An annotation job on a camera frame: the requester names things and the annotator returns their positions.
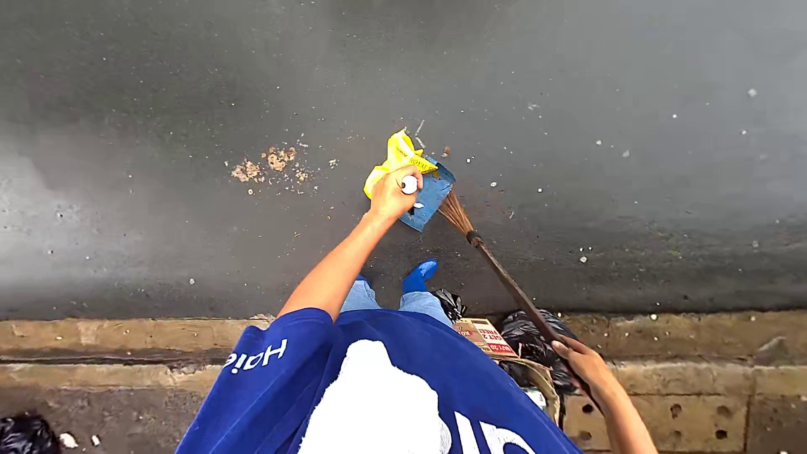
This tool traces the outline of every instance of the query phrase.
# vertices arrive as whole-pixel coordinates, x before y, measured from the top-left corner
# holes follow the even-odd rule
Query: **broom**
[[[510,293],[513,300],[516,300],[518,306],[523,310],[532,320],[535,327],[538,329],[538,332],[541,333],[541,336],[549,342],[558,341],[564,345],[566,342],[563,341],[563,338],[558,335],[558,333],[546,322],[544,316],[538,312],[538,309],[535,309],[533,303],[527,297],[527,294],[521,290],[521,287],[516,284],[516,281],[510,277],[507,271],[501,266],[498,260],[493,257],[491,251],[485,245],[485,241],[482,237],[476,233],[474,230],[474,226],[470,222],[470,218],[465,213],[465,209],[462,207],[462,204],[459,203],[457,199],[457,195],[454,193],[454,190],[451,190],[449,194],[446,196],[443,203],[440,205],[440,208],[437,209],[441,215],[445,216],[448,222],[454,226],[455,229],[459,230],[460,233],[465,235],[465,239],[475,247],[479,252],[482,253],[482,256],[485,258],[485,261],[488,265],[493,268],[493,271],[499,276],[499,280]],[[574,369],[571,368],[568,361],[564,358],[561,358],[561,361],[569,369],[572,376],[580,383],[580,388],[594,401],[594,397],[592,396],[592,389],[591,386],[586,383],[583,378],[577,375]]]

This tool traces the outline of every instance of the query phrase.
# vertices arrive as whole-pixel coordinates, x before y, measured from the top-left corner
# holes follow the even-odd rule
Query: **bottle cap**
[[[404,194],[414,194],[415,191],[417,191],[417,178],[415,178],[415,175],[403,177],[401,184],[403,184],[401,191],[403,191]]]

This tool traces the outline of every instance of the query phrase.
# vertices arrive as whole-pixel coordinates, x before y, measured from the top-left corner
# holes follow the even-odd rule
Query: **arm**
[[[552,342],[558,355],[568,359],[571,367],[592,387],[591,398],[603,411],[608,440],[615,454],[658,453],[642,417],[633,407],[628,393],[608,369],[600,355],[582,342],[563,337],[566,345]]]
[[[278,317],[297,309],[320,308],[329,313],[331,319],[337,319],[350,286],[370,252],[395,221],[415,204],[416,193],[406,195],[401,191],[401,179],[406,175],[415,175],[417,188],[423,189],[423,177],[414,166],[384,175],[373,186],[370,211],[353,232],[308,273],[280,309]]]

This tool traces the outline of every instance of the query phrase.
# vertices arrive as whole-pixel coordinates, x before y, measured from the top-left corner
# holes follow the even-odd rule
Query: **cardboard box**
[[[454,323],[454,329],[492,358],[518,358],[518,354],[486,318],[460,318]]]

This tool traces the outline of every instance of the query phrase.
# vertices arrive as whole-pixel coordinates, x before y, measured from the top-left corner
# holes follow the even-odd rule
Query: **small white pebble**
[[[68,449],[75,449],[78,448],[78,443],[76,443],[75,437],[73,437],[70,433],[65,432],[63,434],[59,434],[59,441],[61,445]]]

